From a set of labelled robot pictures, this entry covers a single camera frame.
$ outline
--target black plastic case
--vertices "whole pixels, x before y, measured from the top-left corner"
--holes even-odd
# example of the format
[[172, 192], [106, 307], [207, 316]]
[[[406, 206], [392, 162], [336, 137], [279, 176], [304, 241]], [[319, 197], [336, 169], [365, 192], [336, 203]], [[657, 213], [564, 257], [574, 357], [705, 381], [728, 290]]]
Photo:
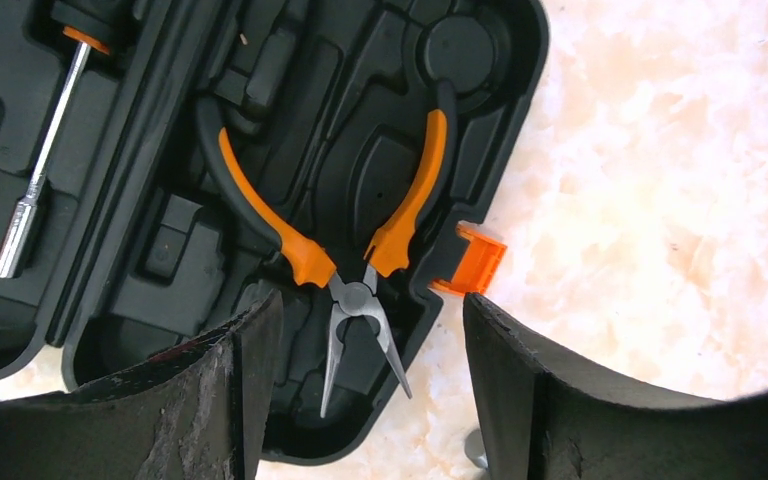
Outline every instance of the black plastic case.
[[[74, 41], [52, 2], [0, 0], [0, 243], [51, 115]], [[540, 76], [537, 0], [137, 0], [112, 59], [94, 55], [54, 146], [43, 228], [21, 277], [0, 280], [0, 378], [44, 344], [63, 347], [70, 388], [215, 327], [279, 289], [279, 373], [264, 458], [333, 461], [365, 437], [397, 382], [366, 322], [319, 418], [327, 291], [223, 204], [196, 140], [194, 100], [222, 102], [258, 192], [359, 274], [374, 231], [416, 173], [427, 98], [458, 90], [446, 193], [380, 297], [409, 365], [456, 270], [458, 222], [481, 223]]]

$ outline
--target orange plastic clip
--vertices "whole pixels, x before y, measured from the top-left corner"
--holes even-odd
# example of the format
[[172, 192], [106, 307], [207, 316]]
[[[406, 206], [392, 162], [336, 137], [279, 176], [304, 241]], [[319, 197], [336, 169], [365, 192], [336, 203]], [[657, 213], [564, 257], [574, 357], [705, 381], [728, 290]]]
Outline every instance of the orange plastic clip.
[[483, 295], [496, 276], [508, 246], [463, 225], [458, 225], [457, 232], [469, 241], [463, 260], [451, 281], [434, 280], [431, 288], [459, 297], [467, 293]]

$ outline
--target pliers handle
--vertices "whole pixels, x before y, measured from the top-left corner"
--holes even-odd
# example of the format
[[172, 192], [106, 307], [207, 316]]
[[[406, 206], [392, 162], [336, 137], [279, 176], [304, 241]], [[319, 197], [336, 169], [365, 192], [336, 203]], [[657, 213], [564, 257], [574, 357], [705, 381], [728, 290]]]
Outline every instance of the pliers handle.
[[205, 163], [225, 201], [281, 251], [293, 268], [297, 285], [313, 283], [325, 288], [337, 266], [319, 244], [299, 233], [260, 198], [240, 168], [217, 100], [203, 97], [197, 101], [196, 126]]
[[[451, 171], [457, 141], [457, 105], [451, 82], [436, 85], [434, 103], [428, 113], [425, 148], [416, 178], [393, 216], [375, 232], [366, 251], [369, 264], [384, 277], [408, 267], [408, 246], [416, 228], [436, 203]], [[287, 258], [296, 284], [313, 283], [325, 288], [337, 271], [336, 265], [319, 244], [284, 221], [258, 195], [240, 168], [216, 99], [203, 97], [197, 101], [196, 125], [208, 170], [225, 201]]]

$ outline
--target needle-nose pliers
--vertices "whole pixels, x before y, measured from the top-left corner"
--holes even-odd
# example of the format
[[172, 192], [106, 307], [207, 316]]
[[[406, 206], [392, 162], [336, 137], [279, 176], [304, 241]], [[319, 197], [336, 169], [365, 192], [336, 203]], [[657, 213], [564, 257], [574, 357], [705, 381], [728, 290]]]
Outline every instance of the needle-nose pliers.
[[296, 284], [312, 283], [320, 288], [327, 285], [330, 290], [334, 304], [320, 409], [323, 418], [344, 349], [337, 330], [343, 321], [353, 317], [368, 317], [378, 323], [378, 344], [408, 398], [411, 397], [387, 314], [377, 297], [378, 275], [387, 278], [410, 263], [408, 246], [418, 223], [437, 201], [451, 171], [457, 141], [456, 102], [451, 82], [443, 80], [435, 84], [434, 106], [427, 116], [425, 146], [416, 178], [395, 213], [373, 235], [365, 254], [368, 265], [363, 281], [350, 283], [343, 282], [325, 249], [284, 221], [255, 191], [234, 155], [217, 100], [203, 97], [196, 103], [199, 143], [208, 170], [225, 201], [287, 258]]

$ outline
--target marble floor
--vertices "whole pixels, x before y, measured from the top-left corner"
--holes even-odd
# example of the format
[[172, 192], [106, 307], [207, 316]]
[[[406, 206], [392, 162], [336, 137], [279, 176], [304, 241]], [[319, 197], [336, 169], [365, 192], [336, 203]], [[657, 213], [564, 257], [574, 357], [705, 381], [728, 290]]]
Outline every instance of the marble floor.
[[[544, 76], [484, 230], [488, 296], [610, 368], [715, 398], [768, 388], [768, 2], [544, 0]], [[366, 442], [262, 479], [474, 479], [460, 302]], [[62, 388], [42, 352], [0, 398]]]

